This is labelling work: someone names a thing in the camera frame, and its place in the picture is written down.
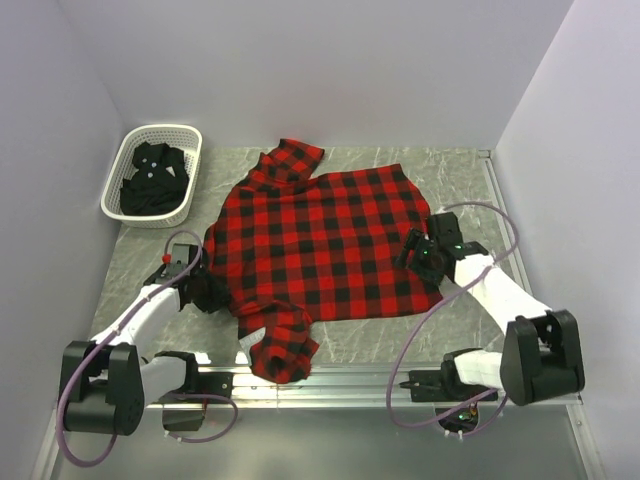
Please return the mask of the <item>red black plaid shirt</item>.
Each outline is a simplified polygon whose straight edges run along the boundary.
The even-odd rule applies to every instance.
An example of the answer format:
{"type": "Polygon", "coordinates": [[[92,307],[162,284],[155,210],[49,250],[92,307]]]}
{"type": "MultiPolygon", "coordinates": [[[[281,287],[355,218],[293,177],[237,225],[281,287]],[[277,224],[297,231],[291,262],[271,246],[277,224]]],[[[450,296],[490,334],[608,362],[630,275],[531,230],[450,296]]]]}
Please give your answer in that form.
{"type": "Polygon", "coordinates": [[[232,188],[204,236],[251,371],[277,384],[310,374],[314,323],[419,314],[440,300],[394,264],[430,213],[402,167],[318,174],[323,157],[282,140],[232,188]]]}

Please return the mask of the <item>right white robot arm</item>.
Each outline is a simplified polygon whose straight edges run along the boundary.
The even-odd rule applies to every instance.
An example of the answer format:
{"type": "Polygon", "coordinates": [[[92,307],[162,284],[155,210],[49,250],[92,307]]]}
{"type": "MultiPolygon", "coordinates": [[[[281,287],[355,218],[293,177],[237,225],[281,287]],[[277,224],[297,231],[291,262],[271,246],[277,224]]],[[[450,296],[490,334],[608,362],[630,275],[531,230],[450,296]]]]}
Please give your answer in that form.
{"type": "Polygon", "coordinates": [[[448,401],[496,390],[525,406],[584,389],[576,318],[536,300],[479,243],[463,241],[458,232],[430,239],[411,229],[394,264],[416,274],[433,291],[444,279],[451,280],[504,335],[500,352],[472,347],[445,355],[429,390],[448,401]]]}

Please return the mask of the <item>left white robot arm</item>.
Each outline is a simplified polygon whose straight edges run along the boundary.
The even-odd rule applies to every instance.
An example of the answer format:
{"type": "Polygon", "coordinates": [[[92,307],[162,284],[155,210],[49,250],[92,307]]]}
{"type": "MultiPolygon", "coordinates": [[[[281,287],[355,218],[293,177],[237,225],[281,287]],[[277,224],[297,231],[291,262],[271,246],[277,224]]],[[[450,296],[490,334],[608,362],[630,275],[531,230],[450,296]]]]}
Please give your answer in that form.
{"type": "Polygon", "coordinates": [[[228,373],[212,380],[199,370],[196,355],[163,351],[141,360],[139,347],[188,304],[199,288],[213,283],[184,264],[162,266],[144,283],[134,303],[106,330],[64,350],[57,434],[66,432],[129,436],[145,408],[162,399],[232,406],[228,373]]]}

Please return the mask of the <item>black shirt in basket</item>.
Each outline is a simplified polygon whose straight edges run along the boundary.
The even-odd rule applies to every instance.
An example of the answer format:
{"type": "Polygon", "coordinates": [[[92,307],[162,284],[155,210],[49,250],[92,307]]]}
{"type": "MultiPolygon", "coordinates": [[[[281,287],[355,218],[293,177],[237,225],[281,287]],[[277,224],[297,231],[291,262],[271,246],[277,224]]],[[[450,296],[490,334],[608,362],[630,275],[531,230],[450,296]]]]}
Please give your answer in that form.
{"type": "Polygon", "coordinates": [[[120,188],[124,215],[164,215],[181,205],[190,181],[181,149],[143,142],[135,148],[131,163],[135,172],[122,180],[120,188]]]}

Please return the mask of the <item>white plastic laundry basket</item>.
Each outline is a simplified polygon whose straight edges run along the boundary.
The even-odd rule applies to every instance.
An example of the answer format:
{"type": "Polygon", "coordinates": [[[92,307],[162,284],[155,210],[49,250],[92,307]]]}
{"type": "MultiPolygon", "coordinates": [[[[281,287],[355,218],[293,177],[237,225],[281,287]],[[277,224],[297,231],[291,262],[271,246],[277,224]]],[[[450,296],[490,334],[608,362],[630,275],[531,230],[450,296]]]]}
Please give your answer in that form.
{"type": "Polygon", "coordinates": [[[189,212],[195,193],[199,172],[203,138],[199,130],[187,125],[153,124],[138,127],[129,132],[118,150],[107,184],[101,197],[103,213],[125,225],[138,228],[169,228],[182,223],[189,212]],[[120,188],[123,179],[130,179],[135,172],[133,152],[143,142],[167,143],[185,154],[186,170],[190,181],[181,205],[170,213],[156,216],[128,216],[120,207],[120,188]]]}

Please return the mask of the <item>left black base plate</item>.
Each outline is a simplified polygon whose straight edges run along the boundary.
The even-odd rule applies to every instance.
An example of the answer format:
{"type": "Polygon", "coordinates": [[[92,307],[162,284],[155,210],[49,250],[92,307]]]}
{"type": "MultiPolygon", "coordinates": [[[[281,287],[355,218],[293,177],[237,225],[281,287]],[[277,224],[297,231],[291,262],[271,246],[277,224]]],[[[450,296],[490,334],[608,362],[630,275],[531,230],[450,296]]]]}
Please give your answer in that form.
{"type": "Polygon", "coordinates": [[[198,372],[178,389],[163,395],[160,402],[225,403],[225,399],[231,398],[233,378],[231,372],[198,372]]]}

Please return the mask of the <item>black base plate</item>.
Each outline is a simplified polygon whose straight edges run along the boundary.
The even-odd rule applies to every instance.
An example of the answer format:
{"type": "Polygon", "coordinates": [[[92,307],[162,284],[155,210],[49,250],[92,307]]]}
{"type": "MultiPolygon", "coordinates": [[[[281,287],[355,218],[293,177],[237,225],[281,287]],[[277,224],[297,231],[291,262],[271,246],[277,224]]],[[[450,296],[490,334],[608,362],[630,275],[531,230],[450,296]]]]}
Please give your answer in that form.
{"type": "Polygon", "coordinates": [[[233,378],[231,372],[198,372],[178,389],[163,395],[160,402],[225,403],[225,399],[231,398],[233,378]]]}
{"type": "Polygon", "coordinates": [[[460,403],[489,391],[479,385],[463,384],[457,373],[443,370],[411,370],[399,386],[410,391],[414,403],[460,403]]]}

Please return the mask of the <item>aluminium side rail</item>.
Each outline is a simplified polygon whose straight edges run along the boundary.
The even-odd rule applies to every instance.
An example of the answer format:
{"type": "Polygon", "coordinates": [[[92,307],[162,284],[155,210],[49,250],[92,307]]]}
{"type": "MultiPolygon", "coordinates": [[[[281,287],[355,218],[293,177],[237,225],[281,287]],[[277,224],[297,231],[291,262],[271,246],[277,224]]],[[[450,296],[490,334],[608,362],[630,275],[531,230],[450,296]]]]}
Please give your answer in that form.
{"type": "MultiPolygon", "coordinates": [[[[487,184],[490,202],[505,214],[507,214],[507,207],[504,202],[504,198],[500,189],[496,171],[493,165],[493,151],[492,150],[478,150],[477,157],[481,163],[481,168],[487,184]]],[[[510,247],[515,240],[511,226],[507,220],[502,216],[497,215],[497,224],[501,235],[502,245],[497,247],[497,250],[504,250],[510,247]]],[[[541,315],[540,311],[533,308],[531,304],[531,287],[530,282],[525,270],[524,261],[519,248],[509,255],[509,257],[500,263],[501,267],[507,270],[507,273],[511,276],[512,280],[526,292],[529,299],[525,299],[522,310],[519,311],[519,315],[526,318],[534,318],[541,315]]]]}

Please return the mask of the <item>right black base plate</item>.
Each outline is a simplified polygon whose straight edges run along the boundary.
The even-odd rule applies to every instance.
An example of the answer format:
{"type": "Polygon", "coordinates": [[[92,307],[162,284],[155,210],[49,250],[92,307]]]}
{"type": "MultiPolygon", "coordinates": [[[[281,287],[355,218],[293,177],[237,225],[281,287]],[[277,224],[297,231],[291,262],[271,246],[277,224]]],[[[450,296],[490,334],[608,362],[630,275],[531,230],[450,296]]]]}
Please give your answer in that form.
{"type": "Polygon", "coordinates": [[[410,391],[414,403],[460,403],[489,391],[479,385],[463,384],[457,373],[443,370],[411,370],[399,386],[410,391]]]}

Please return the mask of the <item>aluminium mounting rail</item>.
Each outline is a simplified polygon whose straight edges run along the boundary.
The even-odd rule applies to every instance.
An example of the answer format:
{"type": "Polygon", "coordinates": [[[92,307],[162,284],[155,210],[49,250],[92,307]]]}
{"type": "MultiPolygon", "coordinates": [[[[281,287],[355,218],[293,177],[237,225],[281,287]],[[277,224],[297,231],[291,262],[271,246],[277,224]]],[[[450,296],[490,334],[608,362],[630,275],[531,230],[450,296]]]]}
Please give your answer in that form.
{"type": "MultiPolygon", "coordinates": [[[[411,370],[436,370],[433,365],[409,366],[397,372],[391,390],[391,405],[396,409],[434,406],[450,408],[458,402],[414,403],[410,391],[399,384],[411,370]]],[[[316,366],[309,378],[288,384],[275,384],[253,375],[247,366],[213,367],[201,365],[199,372],[234,374],[231,398],[240,408],[383,408],[390,369],[383,365],[334,364],[316,366]]],[[[497,405],[502,392],[480,394],[481,401],[497,405]]]]}

